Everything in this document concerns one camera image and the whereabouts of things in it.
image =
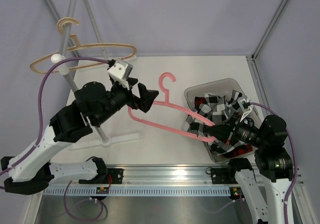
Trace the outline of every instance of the robotic arm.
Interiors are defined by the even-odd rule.
[[[138,83],[138,79],[129,77],[132,68],[131,64],[123,60],[111,61],[108,69],[112,82],[110,91],[99,82],[85,84],[74,92],[75,101],[51,118],[40,143],[27,158],[13,166],[34,148],[34,143],[16,157],[3,157],[2,170],[11,168],[8,172],[10,177],[4,181],[5,191],[31,195],[53,183],[67,183],[70,180],[79,180],[82,184],[103,182],[108,170],[102,158],[94,157],[86,162],[70,164],[53,163],[50,159],[80,138],[91,134],[91,126],[100,127],[125,105],[145,113],[149,111],[159,92],[147,90],[142,83]],[[137,83],[140,97],[132,93]]]
[[[241,109],[250,108],[247,100],[240,100]],[[288,223],[294,223],[291,195],[284,203],[285,194],[293,181],[293,163],[284,148],[288,136],[286,122],[277,115],[268,115],[260,128],[251,118],[233,116],[221,124],[205,127],[204,131],[218,140],[232,144],[243,141],[258,148],[254,152],[255,163],[263,176],[267,204],[257,186],[250,162],[246,158],[231,159],[228,176],[236,180],[246,197],[253,224],[284,224],[284,205],[287,205]]]

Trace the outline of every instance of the gray floor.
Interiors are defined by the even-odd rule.
[[[73,207],[83,197],[67,198],[70,212],[83,219],[94,218],[100,205],[93,201]],[[213,213],[230,202],[227,197],[107,197],[107,207],[97,224],[244,224],[239,203]],[[42,198],[36,224],[78,224],[64,211],[62,196]]]

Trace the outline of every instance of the laundry basket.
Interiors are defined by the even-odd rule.
[[[233,90],[236,90],[237,92],[240,92],[245,95],[239,83],[235,79],[226,78],[226,79],[216,80],[216,81],[208,82],[205,84],[189,87],[184,91],[184,96],[185,96],[188,107],[192,110],[195,107],[195,103],[194,103],[195,97],[203,97],[204,93],[211,93],[217,96],[225,96],[226,100],[229,101],[231,99]],[[255,107],[253,108],[253,111],[249,114],[248,117],[254,120],[256,127],[258,128],[260,127],[261,120],[258,116],[258,112]],[[226,163],[229,161],[230,158],[225,158],[222,155],[217,155],[212,153],[210,151],[210,148],[207,142],[204,142],[204,146],[206,147],[208,154],[213,162],[220,164],[220,163]],[[254,150],[256,149],[253,147],[253,151],[247,152],[239,156],[235,156],[233,158],[243,158],[243,157],[252,155],[254,153]]]

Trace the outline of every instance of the clothes hanger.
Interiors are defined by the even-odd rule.
[[[212,121],[208,120],[207,118],[205,118],[204,116],[202,116],[202,115],[200,115],[198,113],[195,113],[190,109],[184,108],[183,106],[180,106],[180,105],[173,104],[173,103],[169,102],[169,90],[166,89],[164,87],[164,85],[163,85],[163,81],[164,81],[165,77],[170,78],[172,82],[176,81],[176,77],[170,72],[165,72],[159,77],[159,87],[160,87],[160,90],[164,92],[164,96],[165,97],[164,97],[164,101],[155,100],[153,102],[153,105],[158,105],[158,106],[164,106],[164,107],[177,109],[179,111],[187,113],[190,116],[202,121],[207,126],[212,127],[214,125],[214,123]],[[155,127],[155,128],[160,128],[160,129],[165,130],[165,131],[169,131],[169,132],[172,132],[172,133],[177,133],[179,135],[186,136],[186,137],[193,138],[193,139],[197,139],[197,140],[200,140],[200,141],[203,141],[203,142],[213,142],[216,139],[214,136],[212,136],[212,137],[201,137],[201,136],[197,136],[194,133],[189,133],[189,132],[186,132],[186,131],[183,131],[183,130],[179,130],[179,129],[176,129],[176,128],[173,128],[173,127],[169,127],[169,126],[166,126],[166,125],[158,124],[158,123],[155,123],[155,122],[152,122],[152,121],[149,121],[149,120],[144,120],[144,119],[135,117],[132,114],[132,109],[130,107],[128,107],[128,113],[129,113],[129,116],[133,120],[135,120],[137,122],[144,123],[144,124],[147,124],[147,125]]]
[[[78,20],[71,18],[71,17],[64,17],[61,18],[57,24],[56,24],[56,28],[58,29],[59,33],[61,35],[63,35],[64,33],[64,29],[63,29],[63,25],[66,23],[72,23],[76,26],[78,26],[80,23]],[[129,59],[132,58],[133,56],[135,56],[137,54],[137,49],[135,46],[130,45],[130,44],[122,44],[122,43],[89,43],[89,44],[81,44],[77,35],[76,34],[70,34],[70,38],[74,41],[75,45],[71,46],[69,48],[66,49],[67,52],[73,52],[76,50],[82,50],[82,49],[86,49],[86,48],[103,48],[103,47],[113,47],[113,48],[130,48],[132,49],[132,53],[130,55],[121,57],[120,59],[125,60],[125,59]],[[39,65],[40,63],[42,63],[43,61],[51,58],[51,56],[53,54],[59,53],[54,52],[51,53],[49,55],[43,56],[41,58],[39,58],[38,60],[35,60],[34,62],[32,62],[30,64],[30,69],[32,71],[34,71],[35,73],[39,73],[39,74],[46,74],[46,71],[41,71],[38,70],[36,68],[37,65]],[[74,71],[74,70],[78,70],[78,69],[84,69],[84,68],[89,68],[89,67],[95,67],[95,66],[99,66],[99,65],[104,65],[105,63],[102,62],[96,62],[96,63],[91,63],[91,64],[86,64],[86,65],[81,65],[81,66],[75,66],[75,67],[70,67],[69,70],[70,71]]]

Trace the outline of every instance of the beige hanger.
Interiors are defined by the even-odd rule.
[[[72,23],[74,25],[79,25],[79,21],[74,19],[74,18],[71,18],[71,17],[64,17],[64,18],[61,18],[57,24],[56,24],[56,27],[59,31],[59,33],[62,35],[64,33],[64,29],[63,29],[63,25],[66,24],[66,23]],[[130,44],[121,44],[121,43],[89,43],[89,44],[84,44],[82,45],[77,37],[76,34],[70,34],[70,38],[74,41],[75,45],[74,46],[71,46],[69,48],[66,49],[67,52],[73,52],[73,51],[76,51],[76,50],[82,50],[82,49],[86,49],[86,48],[103,48],[103,47],[113,47],[113,48],[131,48],[132,49],[132,53],[130,55],[127,55],[127,56],[124,56],[124,57],[121,57],[122,60],[125,60],[125,59],[128,59],[128,58],[132,58],[133,56],[135,56],[137,54],[137,49],[135,46],[133,45],[130,45]],[[56,54],[56,53],[59,53],[58,51],[57,52],[54,52],[54,53],[51,53],[49,55],[46,55],[46,56],[43,56],[41,57],[40,59],[38,60],[35,60],[34,62],[32,62],[30,64],[30,69],[32,71],[34,71],[35,73],[39,73],[39,74],[46,74],[47,72],[46,71],[41,71],[41,70],[38,70],[36,68],[37,65],[39,65],[40,63],[42,63],[43,61],[51,58],[51,56],[53,54]],[[78,70],[78,69],[84,69],[84,68],[89,68],[89,67],[95,67],[95,66],[99,66],[99,65],[104,65],[105,63],[102,63],[102,62],[95,62],[95,63],[91,63],[91,64],[87,64],[87,65],[81,65],[81,66],[75,66],[75,67],[70,67],[69,70],[70,71],[74,71],[74,70]]]

